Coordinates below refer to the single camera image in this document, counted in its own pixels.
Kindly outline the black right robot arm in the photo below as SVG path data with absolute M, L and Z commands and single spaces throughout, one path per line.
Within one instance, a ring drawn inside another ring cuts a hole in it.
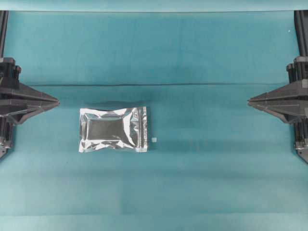
M 294 11 L 299 56 L 286 66 L 289 84 L 248 100 L 248 105 L 291 124 L 297 155 L 308 161 L 308 12 Z

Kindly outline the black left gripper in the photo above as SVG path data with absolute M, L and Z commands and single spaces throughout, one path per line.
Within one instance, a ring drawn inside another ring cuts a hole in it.
M 19 82 L 21 68 L 15 64 L 14 58 L 0 59 L 0 156 L 4 157 L 13 145 L 13 125 L 20 125 L 31 117 L 51 110 L 60 105 L 59 100 L 37 91 Z M 19 104 L 34 101 L 40 105 L 29 106 L 18 111 L 12 105 L 14 99 Z

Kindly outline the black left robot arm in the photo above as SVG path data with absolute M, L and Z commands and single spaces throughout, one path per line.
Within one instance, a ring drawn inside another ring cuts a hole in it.
M 0 12 L 0 156 L 13 145 L 13 127 L 57 107 L 58 99 L 19 81 L 21 67 L 4 57 L 8 11 Z

